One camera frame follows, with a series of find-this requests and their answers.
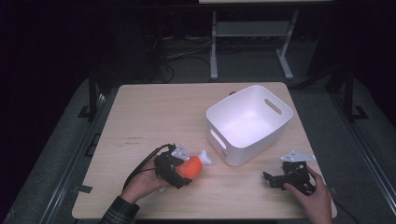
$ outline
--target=wire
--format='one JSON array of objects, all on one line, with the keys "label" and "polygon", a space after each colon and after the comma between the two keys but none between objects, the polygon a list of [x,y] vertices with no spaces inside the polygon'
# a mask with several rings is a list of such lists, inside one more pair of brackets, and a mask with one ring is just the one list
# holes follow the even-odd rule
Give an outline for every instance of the wire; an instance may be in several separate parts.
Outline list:
[{"label": "wire", "polygon": [[146,172],[146,171],[150,171],[150,170],[155,170],[155,169],[157,169],[157,168],[154,167],[154,168],[149,168],[149,169],[146,169],[146,170],[141,170],[141,171],[139,171],[138,174]]},{"label": "wire", "polygon": [[210,41],[211,38],[210,37],[191,37],[191,36],[186,36],[184,37],[184,40],[186,42],[193,42],[193,43],[202,43],[202,42],[206,42],[206,41]]},{"label": "wire", "polygon": [[[234,43],[233,41],[225,41],[225,40],[221,40],[220,41],[220,40],[221,39],[219,39],[219,41],[217,41],[218,42],[218,46],[217,46],[217,53],[218,54],[235,54],[235,53],[239,53],[239,52],[244,51],[242,49],[242,46],[240,44],[238,44],[238,43]],[[228,52],[226,50],[224,50],[224,49],[232,49],[233,46],[237,46],[237,49],[230,50]]]},{"label": "wire", "polygon": [[161,149],[163,149],[164,147],[170,147],[170,146],[172,146],[172,145],[171,144],[166,144],[166,145],[163,145],[161,147],[155,148],[154,151],[152,151],[142,162],[140,162],[140,164],[138,166],[136,166],[136,168],[134,168],[134,170],[131,172],[131,174],[128,176],[128,178],[126,178],[124,186],[122,187],[122,190],[125,190],[126,186],[128,186],[128,184],[131,181],[131,179],[134,178],[137,174],[140,173],[140,170],[142,169],[142,167],[144,165],[146,165],[146,163],[148,163],[148,161],[151,160],[151,158],[153,158],[155,155],[157,155],[157,153],[159,151],[161,151]]},{"label": "wire", "polygon": [[337,205],[339,208],[341,208],[347,215],[349,215],[357,224],[361,224],[358,221],[358,219],[355,216],[353,216],[349,211],[347,211],[347,209],[343,205],[341,205],[335,199],[332,199],[332,201],[334,202],[335,205]]},{"label": "wire", "polygon": [[151,39],[154,40],[154,44],[150,49],[146,49],[147,51],[152,51],[153,49],[155,49],[157,47],[158,41],[157,38],[154,35],[145,35],[145,37],[150,37]]},{"label": "wire", "polygon": [[205,60],[203,58],[200,58],[200,57],[196,57],[196,56],[183,56],[183,57],[180,57],[180,58],[177,58],[177,59],[198,59],[198,60],[206,63],[207,66],[210,67],[210,63],[207,60]]},{"label": "wire", "polygon": [[211,43],[212,43],[212,40],[210,38],[208,38],[208,41],[206,43],[204,43],[203,45],[201,45],[201,46],[198,46],[198,47],[195,47],[193,49],[189,49],[189,50],[186,50],[184,52],[180,52],[180,53],[177,53],[177,54],[174,54],[174,55],[165,56],[165,57],[162,57],[162,59],[171,60],[171,59],[176,59],[176,58],[180,58],[180,57],[183,57],[183,56],[187,56],[187,55],[190,55],[190,54],[193,54],[193,53],[197,53],[199,51],[202,51],[202,50],[207,49],[208,47],[210,47]]},{"label": "wire", "polygon": [[171,76],[166,79],[164,73],[161,71],[161,69],[158,69],[158,79],[163,83],[169,83],[175,76],[175,69],[173,67],[171,67],[168,64],[161,64],[163,66],[165,66],[165,70],[167,71],[168,69],[171,70]]}]

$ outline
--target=basket handle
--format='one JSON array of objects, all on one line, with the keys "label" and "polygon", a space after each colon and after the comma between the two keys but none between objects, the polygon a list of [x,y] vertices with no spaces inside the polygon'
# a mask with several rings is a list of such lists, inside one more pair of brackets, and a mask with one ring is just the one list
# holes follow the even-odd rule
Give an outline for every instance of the basket handle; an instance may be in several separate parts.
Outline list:
[{"label": "basket handle", "polygon": [[213,129],[210,130],[210,134],[213,135],[213,137],[215,137],[215,139],[219,142],[219,144],[222,146],[223,149],[227,149],[227,147],[225,146],[224,142],[221,140],[221,138],[215,133],[215,131],[213,131]]},{"label": "basket handle", "polygon": [[274,103],[272,103],[270,100],[265,98],[264,102],[271,108],[273,109],[278,115],[282,115],[282,110],[279,109]]}]

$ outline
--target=wooden table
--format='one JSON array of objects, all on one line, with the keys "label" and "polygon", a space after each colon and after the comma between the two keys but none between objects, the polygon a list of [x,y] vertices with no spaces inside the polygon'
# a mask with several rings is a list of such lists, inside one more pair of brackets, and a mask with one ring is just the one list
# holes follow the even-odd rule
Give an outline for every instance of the wooden table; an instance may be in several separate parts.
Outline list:
[{"label": "wooden table", "polygon": [[[232,91],[263,85],[294,112],[280,139],[238,167],[229,166],[209,144],[205,112]],[[137,204],[136,218],[304,218],[285,190],[271,189],[265,171],[283,175],[280,157],[292,149],[313,153],[283,83],[126,85],[119,89],[73,209],[75,218],[100,218],[121,192],[132,170],[156,147],[185,144],[189,155],[206,149],[213,164],[187,187],[154,192]],[[308,165],[320,173],[318,163]],[[332,205],[332,216],[336,209]]]}]

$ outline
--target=person's left hand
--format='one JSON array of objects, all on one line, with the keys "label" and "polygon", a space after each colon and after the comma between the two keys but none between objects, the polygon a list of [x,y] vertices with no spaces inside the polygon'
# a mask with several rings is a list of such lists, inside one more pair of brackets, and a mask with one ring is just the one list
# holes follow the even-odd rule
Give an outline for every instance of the person's left hand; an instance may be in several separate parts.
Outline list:
[{"label": "person's left hand", "polygon": [[144,198],[157,189],[170,186],[168,182],[155,175],[155,170],[148,170],[155,167],[154,156],[146,163],[141,171],[131,179],[120,197],[128,203],[136,203],[137,200]]}]

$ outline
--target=white plastic basket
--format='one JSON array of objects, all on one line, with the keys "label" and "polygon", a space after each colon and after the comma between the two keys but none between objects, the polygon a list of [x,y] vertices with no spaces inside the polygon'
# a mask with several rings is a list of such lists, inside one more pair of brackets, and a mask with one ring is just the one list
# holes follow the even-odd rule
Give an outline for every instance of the white plastic basket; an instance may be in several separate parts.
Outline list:
[{"label": "white plastic basket", "polygon": [[207,109],[208,140],[229,165],[239,166],[272,145],[292,116],[270,91],[250,86]]}]

